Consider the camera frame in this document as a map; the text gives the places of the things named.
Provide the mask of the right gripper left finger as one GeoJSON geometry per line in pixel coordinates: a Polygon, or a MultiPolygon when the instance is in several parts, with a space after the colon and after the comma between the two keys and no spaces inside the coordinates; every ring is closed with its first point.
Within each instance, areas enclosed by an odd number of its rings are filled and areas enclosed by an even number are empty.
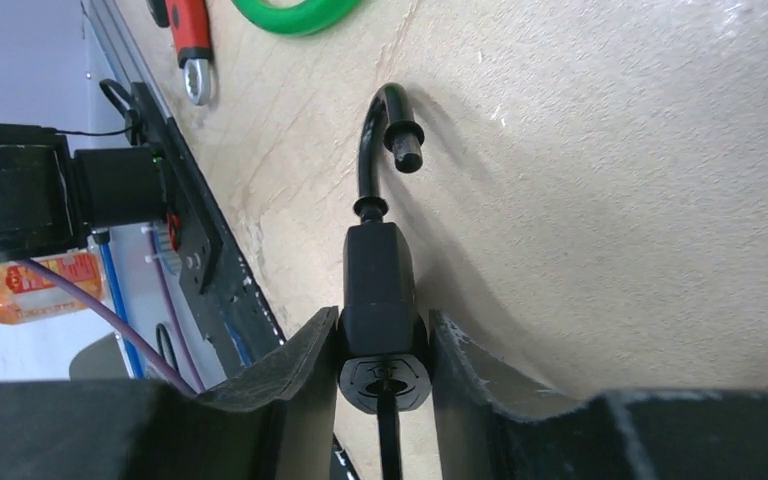
{"type": "Polygon", "coordinates": [[[338,311],[192,397],[159,380],[0,383],[0,479],[325,479],[338,311]]]}

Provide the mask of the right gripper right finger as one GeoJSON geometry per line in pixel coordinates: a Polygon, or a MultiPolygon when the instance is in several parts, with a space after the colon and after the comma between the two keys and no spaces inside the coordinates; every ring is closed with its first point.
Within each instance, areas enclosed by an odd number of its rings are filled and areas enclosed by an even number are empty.
{"type": "Polygon", "coordinates": [[[613,389],[569,401],[431,315],[446,479],[768,479],[768,389],[613,389]]]}

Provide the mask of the black-headed key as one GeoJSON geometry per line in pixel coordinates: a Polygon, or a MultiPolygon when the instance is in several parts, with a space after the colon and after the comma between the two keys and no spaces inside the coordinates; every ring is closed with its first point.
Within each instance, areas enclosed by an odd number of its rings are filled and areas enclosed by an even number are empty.
{"type": "Polygon", "coordinates": [[[388,382],[382,384],[377,405],[378,433],[383,480],[402,480],[400,422],[396,395],[388,382]]]}

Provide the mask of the black padlock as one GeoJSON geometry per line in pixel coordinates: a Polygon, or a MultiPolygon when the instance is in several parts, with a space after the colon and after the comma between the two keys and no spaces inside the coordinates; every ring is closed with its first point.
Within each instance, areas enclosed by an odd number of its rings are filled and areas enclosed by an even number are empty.
{"type": "Polygon", "coordinates": [[[398,411],[418,409],[431,392],[429,326],[419,310],[412,254],[401,229],[385,219],[376,170],[387,150],[397,171],[423,165],[425,135],[410,98],[398,83],[374,94],[358,147],[358,224],[347,231],[343,251],[343,310],[338,323],[342,366],[338,385],[346,400],[368,414],[385,392],[398,411]]]}

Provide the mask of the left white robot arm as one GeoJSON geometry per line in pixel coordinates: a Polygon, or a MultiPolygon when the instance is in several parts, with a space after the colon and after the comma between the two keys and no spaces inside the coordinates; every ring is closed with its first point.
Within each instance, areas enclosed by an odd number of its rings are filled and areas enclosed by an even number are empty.
{"type": "Polygon", "coordinates": [[[0,124],[0,263],[82,249],[97,229],[156,221],[167,210],[150,148],[72,151],[51,129],[0,124]]]}

